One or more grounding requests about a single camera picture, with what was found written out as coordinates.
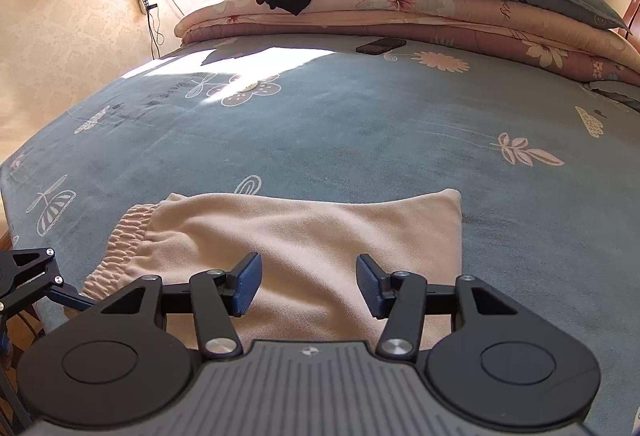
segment bed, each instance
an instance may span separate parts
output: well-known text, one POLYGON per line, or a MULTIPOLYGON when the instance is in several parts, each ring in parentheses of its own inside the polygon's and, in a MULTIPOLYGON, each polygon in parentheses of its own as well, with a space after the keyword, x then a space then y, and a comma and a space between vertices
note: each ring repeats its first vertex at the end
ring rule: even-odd
MULTIPOLYGON (((81 288, 122 214, 172 192, 370 203, 454 188, 463 271, 586 343, 603 374, 588 426, 628 434, 640 404, 640 54, 548 10, 471 4, 466 20, 469 0, 193 12, 176 28, 181 49, 4 163, 14 247, 54 247, 81 288), (407 43, 355 53, 381 36, 407 43)), ((65 321, 36 307, 47 330, 65 321)))

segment smartphone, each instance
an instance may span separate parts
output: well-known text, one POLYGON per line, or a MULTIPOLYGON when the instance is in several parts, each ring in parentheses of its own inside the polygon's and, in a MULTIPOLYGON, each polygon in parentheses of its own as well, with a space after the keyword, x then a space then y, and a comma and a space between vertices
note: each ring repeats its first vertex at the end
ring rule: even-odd
POLYGON ((367 42, 367 44, 357 47, 356 52, 359 54, 380 55, 388 52, 389 50, 400 48, 405 44, 406 40, 404 39, 382 38, 377 41, 367 42))

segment folded blanket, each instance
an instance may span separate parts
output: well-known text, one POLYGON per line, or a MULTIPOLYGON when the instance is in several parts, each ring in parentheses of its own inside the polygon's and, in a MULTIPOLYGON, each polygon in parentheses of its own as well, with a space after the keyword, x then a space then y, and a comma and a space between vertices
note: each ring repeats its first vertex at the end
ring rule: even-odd
MULTIPOLYGON (((560 53, 545 48, 554 44, 558 48, 558 44, 563 44, 571 50, 603 57, 640 72, 640 54, 615 32, 598 30, 550 10, 502 0, 312 0, 297 17, 287 15, 283 10, 269 10, 258 5, 255 0, 217 0, 185 16, 175 26, 174 32, 184 43, 188 43, 198 37, 191 32, 199 28, 238 23, 291 26, 388 23, 471 26, 493 34, 508 33, 515 39, 533 42, 534 45, 528 45, 533 48, 531 54, 540 51, 544 57, 566 57, 565 48, 561 48, 560 53), (440 18, 441 21, 434 22, 434 18, 440 18), (544 38, 545 42, 537 41, 534 36, 544 38)), ((600 59, 594 59, 591 63, 592 80, 602 78, 601 62, 600 59)))
MULTIPOLYGON (((360 295, 356 256, 369 253, 387 272, 453 284, 461 267, 460 194, 373 204, 171 194, 123 216, 82 293, 103 299, 147 273, 186 283, 203 270, 230 270, 251 251, 262 254, 262 284, 247 314, 233 319, 245 348, 253 339, 375 345, 385 321, 370 315, 360 295)), ((196 347, 191 315, 169 315, 167 331, 196 347)), ((447 333, 448 317, 426 318, 422 347, 447 333)))
MULTIPOLYGON (((352 14, 379 14, 372 10, 352 14)), ((328 14, 348 14, 348 12, 328 12, 328 14)), ((308 20, 313 14, 307 14, 301 20, 308 20)), ((540 38, 533 34, 525 34, 509 28, 476 23, 452 22, 447 18, 420 18, 420 23, 389 23, 373 25, 305 25, 283 24, 268 25, 249 21, 250 16, 242 16, 237 23, 215 25, 204 23, 200 28, 193 28, 182 39, 185 44, 209 41, 211 39, 234 38, 235 36, 260 36, 262 34, 338 34, 341 36, 391 37, 410 39, 450 46, 458 50, 475 52, 509 59, 530 66, 536 66, 551 73, 578 82, 598 82, 602 80, 622 81, 640 86, 640 74, 624 65, 602 55, 591 55, 551 39, 540 38)), ((419 52, 409 50, 414 55, 419 52)), ((385 60, 395 61, 398 56, 385 54, 385 60)))

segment sunlight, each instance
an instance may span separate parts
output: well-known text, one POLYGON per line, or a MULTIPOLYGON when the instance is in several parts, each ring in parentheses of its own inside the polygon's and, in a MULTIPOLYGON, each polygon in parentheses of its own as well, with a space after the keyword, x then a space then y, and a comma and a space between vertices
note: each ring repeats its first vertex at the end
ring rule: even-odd
POLYGON ((311 48, 268 48, 256 54, 216 61, 208 65, 211 73, 222 72, 238 77, 226 84, 222 90, 204 99, 203 102, 221 101, 236 93, 253 89, 258 81, 268 79, 284 71, 302 66, 305 62, 334 53, 331 50, 311 48))
POLYGON ((143 64, 142 66, 138 66, 137 68, 133 68, 133 70, 128 71, 124 75, 121 75, 120 78, 121 79, 128 79, 129 77, 133 77, 134 75, 138 75, 139 73, 142 73, 143 71, 151 70, 151 68, 154 68, 156 66, 160 66, 161 64, 163 64, 165 62, 169 62, 172 59, 175 59, 175 57, 165 57, 164 59, 154 59, 153 61, 149 61, 146 64, 143 64))
POLYGON ((176 57, 174 61, 163 64, 157 70, 145 73, 145 77, 155 75, 180 75, 190 73, 211 73, 214 71, 211 67, 215 63, 206 64, 203 66, 204 61, 209 57, 211 52, 215 52, 215 48, 208 50, 200 50, 199 52, 193 52, 192 54, 184 55, 183 57, 176 57))

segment round black disc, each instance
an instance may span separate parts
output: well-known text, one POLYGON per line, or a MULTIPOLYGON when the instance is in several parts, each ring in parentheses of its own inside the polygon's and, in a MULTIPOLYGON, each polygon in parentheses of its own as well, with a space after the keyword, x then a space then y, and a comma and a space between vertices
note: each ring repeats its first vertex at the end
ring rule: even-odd
POLYGON ((145 418, 191 377, 180 340, 135 315, 89 315, 60 327, 23 355, 20 393, 57 424, 107 428, 145 418))
POLYGON ((600 384, 591 352, 542 319, 484 317, 438 342, 426 377, 460 414, 532 432, 582 419, 600 384))

